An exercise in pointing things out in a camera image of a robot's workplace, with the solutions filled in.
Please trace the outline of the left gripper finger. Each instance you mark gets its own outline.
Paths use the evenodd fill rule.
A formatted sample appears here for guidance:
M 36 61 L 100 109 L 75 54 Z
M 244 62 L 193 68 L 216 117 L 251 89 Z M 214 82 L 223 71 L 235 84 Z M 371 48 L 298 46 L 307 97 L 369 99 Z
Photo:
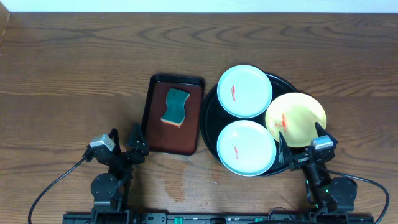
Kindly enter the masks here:
M 143 156 L 149 155 L 149 147 L 145 140 L 144 134 L 142 133 L 142 128 L 139 123 L 135 123 L 133 125 L 126 146 L 137 152 L 140 152 Z
M 115 143 L 115 147 L 113 149 L 113 154 L 120 154 L 121 153 L 121 148 L 120 148 L 120 143 L 119 143 L 119 135 L 118 135 L 118 130 L 116 128 L 113 128 L 108 136 L 113 140 Z

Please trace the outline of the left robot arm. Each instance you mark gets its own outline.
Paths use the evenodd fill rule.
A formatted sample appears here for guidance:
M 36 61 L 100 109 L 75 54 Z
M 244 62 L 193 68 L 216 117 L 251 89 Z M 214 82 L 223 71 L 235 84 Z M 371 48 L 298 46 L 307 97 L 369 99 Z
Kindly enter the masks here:
M 107 173 L 95 177 L 91 183 L 91 194 L 94 196 L 94 209 L 104 212 L 119 212 L 127 206 L 133 166 L 145 162 L 149 148 L 144 139 L 141 126 L 132 127 L 129 148 L 122 152 L 117 129 L 109 134 L 94 138 L 84 153 L 87 162 L 96 159 L 108 167 Z

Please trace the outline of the green yellow sponge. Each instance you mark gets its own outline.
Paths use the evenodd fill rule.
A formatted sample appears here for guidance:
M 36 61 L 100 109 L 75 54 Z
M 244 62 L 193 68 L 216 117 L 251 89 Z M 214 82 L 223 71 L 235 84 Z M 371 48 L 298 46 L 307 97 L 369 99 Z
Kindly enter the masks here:
M 185 103 L 190 97 L 186 91 L 171 88 L 166 96 L 166 111 L 161 117 L 163 123 L 181 127 L 185 120 Z

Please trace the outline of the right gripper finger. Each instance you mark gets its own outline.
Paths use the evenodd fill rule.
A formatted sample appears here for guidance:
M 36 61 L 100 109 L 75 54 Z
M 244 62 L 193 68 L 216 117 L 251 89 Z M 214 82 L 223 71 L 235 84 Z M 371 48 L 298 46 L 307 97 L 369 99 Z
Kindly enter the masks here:
M 318 122 L 315 122 L 315 129 L 318 137 L 328 136 L 334 145 L 338 144 L 338 141 L 331 134 L 329 134 Z
M 288 163 L 289 158 L 292 155 L 290 147 L 287 145 L 287 142 L 281 132 L 279 132 L 279 155 L 278 160 L 279 163 Z

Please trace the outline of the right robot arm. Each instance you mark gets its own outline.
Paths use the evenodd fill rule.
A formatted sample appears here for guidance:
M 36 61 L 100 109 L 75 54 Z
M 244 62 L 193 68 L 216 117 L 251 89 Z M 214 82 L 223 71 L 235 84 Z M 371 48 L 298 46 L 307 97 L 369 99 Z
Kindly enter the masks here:
M 338 141 L 318 122 L 315 130 L 316 138 L 298 154 L 290 150 L 283 134 L 279 133 L 279 151 L 283 161 L 291 171 L 303 171 L 308 202 L 315 205 L 321 214 L 352 212 L 357 196 L 356 182 L 349 177 L 331 178 L 325 165 L 335 157 Z

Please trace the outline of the yellow plate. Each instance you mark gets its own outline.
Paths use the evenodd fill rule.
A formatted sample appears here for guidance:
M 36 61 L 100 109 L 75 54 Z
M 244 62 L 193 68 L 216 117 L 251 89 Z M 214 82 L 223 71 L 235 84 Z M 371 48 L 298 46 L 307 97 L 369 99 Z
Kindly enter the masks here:
M 322 105 L 304 93 L 286 93 L 273 100 L 265 115 L 266 128 L 276 141 L 282 133 L 289 147 L 308 146 L 318 136 L 315 123 L 325 128 Z

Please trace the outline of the pale green plate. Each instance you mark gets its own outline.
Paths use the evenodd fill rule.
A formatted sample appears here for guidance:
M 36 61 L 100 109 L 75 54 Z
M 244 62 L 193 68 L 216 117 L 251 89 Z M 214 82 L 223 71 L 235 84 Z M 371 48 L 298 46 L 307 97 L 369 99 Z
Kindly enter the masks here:
M 222 74 L 216 87 L 220 105 L 237 118 L 253 118 L 265 112 L 273 91 L 267 75 L 252 65 L 237 65 Z
M 231 172 L 254 177 L 268 171 L 277 149 L 270 132 L 259 123 L 239 120 L 220 132 L 216 150 L 221 163 Z

